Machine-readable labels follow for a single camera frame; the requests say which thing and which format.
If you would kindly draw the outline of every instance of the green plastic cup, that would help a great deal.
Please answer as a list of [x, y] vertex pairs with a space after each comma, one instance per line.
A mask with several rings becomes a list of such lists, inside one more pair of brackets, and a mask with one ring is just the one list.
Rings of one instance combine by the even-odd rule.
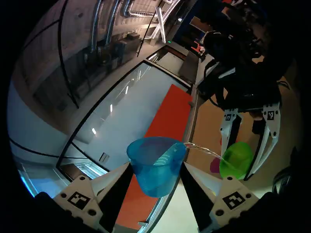
[[219, 171], [222, 178], [234, 176], [243, 179], [253, 160], [253, 152], [250, 146], [244, 142], [237, 142], [231, 145], [222, 156]]

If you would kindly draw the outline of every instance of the ceiling light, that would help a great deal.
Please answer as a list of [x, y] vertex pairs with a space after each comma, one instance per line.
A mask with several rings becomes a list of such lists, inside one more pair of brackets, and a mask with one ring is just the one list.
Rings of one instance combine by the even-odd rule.
[[148, 60], [151, 60], [152, 58], [154, 58], [157, 54], [152, 55], [150, 58], [148, 58]]
[[[165, 12], [164, 16], [163, 16], [163, 20], [165, 23], [165, 21], [167, 20], [169, 14], [172, 12], [172, 10], [175, 8], [175, 6], [180, 2], [180, 0], [175, 0], [172, 5], [169, 7], [168, 11]], [[156, 34], [158, 33], [158, 31], [160, 30], [160, 24], [157, 25], [157, 27], [155, 28], [154, 32], [152, 33], [151, 37], [152, 39], [155, 38]]]
[[156, 7], [156, 12], [158, 15], [158, 20], [159, 20], [159, 25], [160, 25], [160, 31], [161, 31], [161, 35], [162, 35], [162, 42], [166, 43], [166, 39], [165, 39], [165, 31], [164, 31], [164, 20], [163, 20], [163, 16], [162, 16], [162, 10], [160, 7]]

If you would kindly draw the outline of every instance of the orange mat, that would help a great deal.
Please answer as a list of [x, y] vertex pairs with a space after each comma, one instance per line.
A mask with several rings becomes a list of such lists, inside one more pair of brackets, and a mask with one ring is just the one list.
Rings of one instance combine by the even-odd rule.
[[[192, 97], [189, 94], [172, 85], [145, 137], [170, 137], [181, 141], [190, 114], [190, 101]], [[146, 196], [133, 176], [116, 223], [138, 230], [141, 227], [138, 222], [146, 221], [157, 200]]]

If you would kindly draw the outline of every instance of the glass window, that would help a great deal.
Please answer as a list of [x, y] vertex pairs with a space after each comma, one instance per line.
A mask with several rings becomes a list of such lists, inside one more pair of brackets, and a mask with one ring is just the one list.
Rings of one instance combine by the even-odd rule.
[[[77, 157], [80, 150], [106, 170], [114, 170], [128, 162], [128, 145], [144, 137], [171, 85], [188, 91], [170, 75], [141, 63], [94, 109], [65, 156]], [[75, 160], [66, 162], [69, 163], [77, 165]], [[78, 168], [85, 173], [86, 167], [90, 178], [96, 176], [87, 165]]]

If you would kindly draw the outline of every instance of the metal duct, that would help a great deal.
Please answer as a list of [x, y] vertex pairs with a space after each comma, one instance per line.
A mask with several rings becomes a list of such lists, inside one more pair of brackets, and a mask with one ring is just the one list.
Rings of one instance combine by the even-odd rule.
[[144, 17], [144, 18], [152, 18], [154, 16], [154, 12], [146, 12], [146, 11], [132, 11], [132, 6], [134, 4], [134, 0], [125, 0], [123, 5], [123, 9], [121, 15], [123, 17]]
[[112, 31], [114, 29], [115, 19], [117, 17], [117, 13], [120, 9], [120, 6], [121, 6], [121, 0], [114, 0], [113, 7], [112, 7], [110, 14], [109, 14], [108, 26], [107, 26], [107, 30], [106, 30], [106, 43], [105, 43], [105, 45], [108, 45], [111, 42]]
[[[100, 16], [103, 10], [103, 5], [104, 5], [104, 0], [98, 0], [97, 5], [95, 7], [94, 21], [92, 25], [92, 34], [91, 34], [91, 52], [94, 52], [97, 48], [97, 34], [98, 34]], [[120, 6], [121, 6], [121, 0], [114, 0], [112, 9], [110, 10], [108, 23], [107, 23], [105, 45], [108, 45], [111, 42], [112, 31], [114, 28], [115, 19], [117, 17], [117, 12], [119, 11]]]
[[94, 20], [93, 20], [92, 33], [91, 33], [91, 52], [94, 52], [97, 47], [97, 31], [98, 31], [101, 11], [103, 10], [103, 5], [104, 5], [104, 0], [98, 0], [96, 7], [95, 7]]

